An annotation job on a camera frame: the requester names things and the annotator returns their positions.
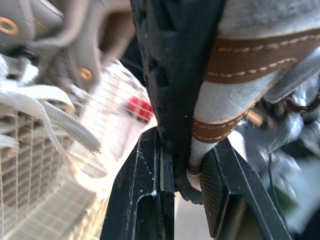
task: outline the white stitching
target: white stitching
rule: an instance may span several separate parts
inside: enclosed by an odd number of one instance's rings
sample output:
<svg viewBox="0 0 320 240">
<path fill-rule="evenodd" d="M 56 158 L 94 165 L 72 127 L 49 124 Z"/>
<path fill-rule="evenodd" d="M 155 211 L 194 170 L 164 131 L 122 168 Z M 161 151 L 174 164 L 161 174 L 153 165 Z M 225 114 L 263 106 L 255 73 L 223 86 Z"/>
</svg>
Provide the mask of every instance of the white stitching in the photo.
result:
<svg viewBox="0 0 320 240">
<path fill-rule="evenodd" d="M 291 62 L 291 61 L 295 62 L 295 61 L 297 61 L 297 59 L 293 58 L 293 57 L 289 57 L 289 58 L 277 61 L 275 63 L 271 63 L 268 66 L 260 67 L 259 69 L 250 69 L 250 70 L 247 70 L 247 71 L 241 71 L 241 72 L 235 72 L 235 73 L 217 73 L 217 72 L 212 72 L 212 71 L 208 71 L 207 73 L 210 76 L 222 77 L 222 78 L 232 78 L 234 76 L 243 76 L 243 75 L 246 75 L 246 74 L 256 74 L 257 71 L 263 72 L 263 71 L 266 71 L 269 68 L 274 68 L 279 64 L 283 64 L 285 62 Z"/>
<path fill-rule="evenodd" d="M 302 36 L 302 37 L 287 40 L 287 41 L 275 42 L 267 45 L 258 45 L 254 47 L 243 47 L 243 48 L 216 47 L 214 50 L 218 52 L 235 52 L 235 53 L 247 53 L 250 51 L 257 52 L 263 49 L 277 50 L 280 47 L 285 47 L 287 45 L 295 45 L 299 42 L 304 42 L 304 41 L 313 40 L 313 39 L 320 39 L 320 34 L 307 35 L 307 36 Z"/>
</svg>

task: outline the grey fabric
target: grey fabric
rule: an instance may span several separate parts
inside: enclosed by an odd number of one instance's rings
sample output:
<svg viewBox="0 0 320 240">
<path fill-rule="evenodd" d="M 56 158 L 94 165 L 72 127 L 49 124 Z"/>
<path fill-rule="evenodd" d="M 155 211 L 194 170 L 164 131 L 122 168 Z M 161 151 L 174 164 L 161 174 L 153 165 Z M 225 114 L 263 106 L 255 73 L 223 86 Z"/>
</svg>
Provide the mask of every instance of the grey fabric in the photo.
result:
<svg viewBox="0 0 320 240">
<path fill-rule="evenodd" d="M 192 140 L 191 140 L 192 151 L 191 151 L 191 155 L 190 155 L 189 164 L 194 167 L 201 164 L 202 159 L 204 158 L 206 153 L 209 152 L 209 150 L 211 150 L 215 145 L 217 145 L 217 144 L 216 143 L 203 143 L 203 142 L 198 141 L 194 137 L 192 137 Z"/>
<path fill-rule="evenodd" d="M 131 9 L 130 9 L 129 1 L 128 0 L 108 0 L 108 1 L 91 0 L 91 4 L 89 6 L 88 14 L 83 24 L 82 30 L 79 33 L 79 36 L 76 38 L 72 46 L 79 69 L 85 68 L 89 70 L 92 74 L 92 80 L 90 81 L 84 81 L 81 77 L 78 78 L 81 82 L 78 82 L 77 84 L 79 86 L 83 86 L 88 91 L 90 91 L 92 88 L 94 88 L 94 86 L 97 85 L 100 78 L 101 56 L 100 56 L 100 50 L 99 50 L 98 36 L 99 36 L 99 32 L 101 32 L 101 23 L 103 21 L 106 21 L 106 24 L 108 25 L 108 21 L 110 20 L 110 17 L 108 19 L 105 19 L 106 15 L 107 13 L 112 13 L 114 11 L 116 12 L 124 11 L 124 12 L 130 13 Z M 127 31 L 128 32 L 127 34 L 129 34 L 129 36 L 125 38 L 127 39 L 126 45 L 129 44 L 130 36 L 133 36 L 134 34 L 134 26 L 132 24 L 132 18 L 128 23 L 132 25 L 132 29 L 131 30 L 128 29 L 130 31 Z M 107 59 L 107 63 L 110 63 L 114 57 L 120 57 L 121 54 L 122 52 L 120 53 L 114 52 L 113 54 L 109 54 L 109 59 Z"/>
<path fill-rule="evenodd" d="M 260 79 L 239 84 L 203 82 L 195 105 L 194 118 L 205 123 L 227 122 L 252 106 L 281 72 L 278 70 Z"/>
<path fill-rule="evenodd" d="M 28 0 L 0 1 L 0 17 L 9 19 L 18 28 L 18 34 L 9 35 L 0 31 L 0 53 L 29 44 L 35 36 L 32 10 Z"/>
<path fill-rule="evenodd" d="M 285 75 L 265 95 L 264 99 L 276 103 L 289 95 L 304 81 L 318 76 L 320 73 L 320 48 L 317 48 L 310 56 L 298 64 L 290 73 Z"/>
<path fill-rule="evenodd" d="M 257 38 L 320 27 L 320 0 L 228 0 L 221 36 Z"/>
<path fill-rule="evenodd" d="M 36 39 L 55 33 L 63 25 L 63 14 L 46 0 L 30 0 Z"/>
<path fill-rule="evenodd" d="M 67 47 L 78 36 L 86 18 L 89 0 L 67 1 L 67 11 L 64 17 L 63 29 L 55 36 L 34 41 L 30 48 L 39 56 L 39 71 L 41 78 L 49 64 L 62 48 Z"/>
</svg>

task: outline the white shoelace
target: white shoelace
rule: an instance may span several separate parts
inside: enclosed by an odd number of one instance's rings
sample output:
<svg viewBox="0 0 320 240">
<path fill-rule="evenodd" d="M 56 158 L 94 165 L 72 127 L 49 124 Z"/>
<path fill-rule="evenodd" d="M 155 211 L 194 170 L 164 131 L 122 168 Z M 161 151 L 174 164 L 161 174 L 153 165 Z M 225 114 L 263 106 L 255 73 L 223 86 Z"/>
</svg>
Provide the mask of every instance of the white shoelace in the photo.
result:
<svg viewBox="0 0 320 240">
<path fill-rule="evenodd" d="M 60 88 L 50 85 L 25 86 L 21 82 L 7 79 L 11 69 L 6 59 L 0 55 L 0 107 L 4 107 L 4 109 L 0 109 L 0 115 L 12 115 L 14 114 L 12 109 L 14 109 L 41 120 L 49 139 L 75 177 L 79 168 L 60 144 L 52 123 L 63 128 L 71 137 L 92 153 L 100 151 L 101 144 L 99 140 L 74 117 L 47 102 L 58 101 L 66 104 L 70 111 L 74 110 L 74 105 L 70 98 Z M 28 83 L 31 81 L 23 77 L 22 79 Z M 75 86 L 70 86 L 70 88 L 71 90 L 73 89 L 76 95 L 83 95 L 81 89 Z M 0 147 L 12 148 L 13 151 L 17 152 L 19 143 L 13 137 L 0 134 Z"/>
</svg>

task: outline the shoe eyelet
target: shoe eyelet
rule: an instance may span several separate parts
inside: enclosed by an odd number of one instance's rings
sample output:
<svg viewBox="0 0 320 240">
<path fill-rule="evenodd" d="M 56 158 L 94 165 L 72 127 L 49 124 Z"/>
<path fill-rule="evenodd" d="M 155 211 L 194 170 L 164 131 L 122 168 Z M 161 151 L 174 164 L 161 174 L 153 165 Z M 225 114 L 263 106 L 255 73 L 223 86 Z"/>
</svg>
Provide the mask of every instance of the shoe eyelet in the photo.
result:
<svg viewBox="0 0 320 240">
<path fill-rule="evenodd" d="M 84 67 L 80 69 L 80 75 L 85 80 L 88 80 L 88 81 L 92 80 L 92 73 Z"/>
<path fill-rule="evenodd" d="M 19 33 L 19 28 L 13 21 L 1 16 L 0 31 L 8 35 L 17 35 Z"/>
</svg>

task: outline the wire basket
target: wire basket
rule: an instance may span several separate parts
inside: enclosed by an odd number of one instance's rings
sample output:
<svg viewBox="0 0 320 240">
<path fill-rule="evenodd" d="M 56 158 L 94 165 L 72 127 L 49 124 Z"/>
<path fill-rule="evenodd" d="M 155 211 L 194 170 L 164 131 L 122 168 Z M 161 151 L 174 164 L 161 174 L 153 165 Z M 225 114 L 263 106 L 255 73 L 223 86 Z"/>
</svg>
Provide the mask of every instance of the wire basket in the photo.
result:
<svg viewBox="0 0 320 240">
<path fill-rule="evenodd" d="M 92 155 L 54 126 L 81 169 L 75 177 L 41 121 L 16 111 L 0 115 L 0 134 L 19 142 L 18 153 L 0 148 L 0 238 L 99 239 L 116 174 L 139 135 L 156 124 L 152 111 L 141 106 L 146 102 L 145 90 L 119 62 L 103 71 L 100 85 L 78 112 L 80 122 L 101 141 L 101 153 Z"/>
</svg>

